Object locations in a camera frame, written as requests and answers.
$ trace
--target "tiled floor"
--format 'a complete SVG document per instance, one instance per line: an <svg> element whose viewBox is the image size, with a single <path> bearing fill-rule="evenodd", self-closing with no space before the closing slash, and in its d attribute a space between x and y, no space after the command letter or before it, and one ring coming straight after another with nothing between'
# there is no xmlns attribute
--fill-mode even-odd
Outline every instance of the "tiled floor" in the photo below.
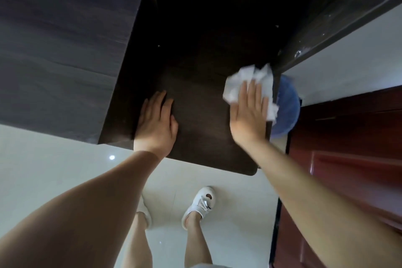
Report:
<svg viewBox="0 0 402 268"><path fill-rule="evenodd" d="M277 140L279 147L286 143ZM54 196L116 165L130 151L0 126L0 236ZM144 198L153 218L147 231L154 267L183 267L187 233L181 217L197 191L217 191L202 222L216 264L268 266L277 195L261 170L253 177L164 159ZM123 250L116 262L120 267Z"/></svg>

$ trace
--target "blue bucket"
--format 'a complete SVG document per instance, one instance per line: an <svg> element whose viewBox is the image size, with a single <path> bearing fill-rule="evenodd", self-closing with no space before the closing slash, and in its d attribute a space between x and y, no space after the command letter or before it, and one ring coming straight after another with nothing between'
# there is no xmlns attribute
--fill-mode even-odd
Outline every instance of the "blue bucket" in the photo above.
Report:
<svg viewBox="0 0 402 268"><path fill-rule="evenodd" d="M271 138L279 138L294 128L300 114L300 100L290 78L282 75L279 83L276 123L271 129Z"/></svg>

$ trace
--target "white tissue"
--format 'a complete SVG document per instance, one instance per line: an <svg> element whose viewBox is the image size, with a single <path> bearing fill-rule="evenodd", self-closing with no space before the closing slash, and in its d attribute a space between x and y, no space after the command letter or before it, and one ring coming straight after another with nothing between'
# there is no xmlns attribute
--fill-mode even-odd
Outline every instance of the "white tissue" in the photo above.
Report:
<svg viewBox="0 0 402 268"><path fill-rule="evenodd" d="M237 103L242 82L247 81L248 88L252 79L255 79L256 83L261 83L262 96L268 97L269 103L267 121L275 122L279 107L272 100L272 86L274 83L274 77L269 64L266 64L261 70L255 68L254 65L242 67L240 68L239 72L229 76L225 83L223 95L224 100L229 104Z"/></svg>

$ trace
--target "white slipper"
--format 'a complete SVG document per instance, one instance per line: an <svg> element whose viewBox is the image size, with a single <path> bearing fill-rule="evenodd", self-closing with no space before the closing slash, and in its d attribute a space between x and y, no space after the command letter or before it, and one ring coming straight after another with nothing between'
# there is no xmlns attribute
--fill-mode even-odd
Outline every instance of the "white slipper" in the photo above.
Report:
<svg viewBox="0 0 402 268"><path fill-rule="evenodd" d="M145 219L147 220L147 229L149 229L152 226L152 218L151 218L151 214L149 213L148 208L144 204L144 198L142 197L142 195L139 198L137 212L144 213Z"/></svg>
<svg viewBox="0 0 402 268"><path fill-rule="evenodd" d="M200 213L201 219L204 219L205 216L212 211L216 202L216 193L213 188L210 186L203 187L198 191L197 195L195 195L193 203L184 213L183 218L181 219L181 225L184 230L187 231L186 220L187 216L196 211Z"/></svg>

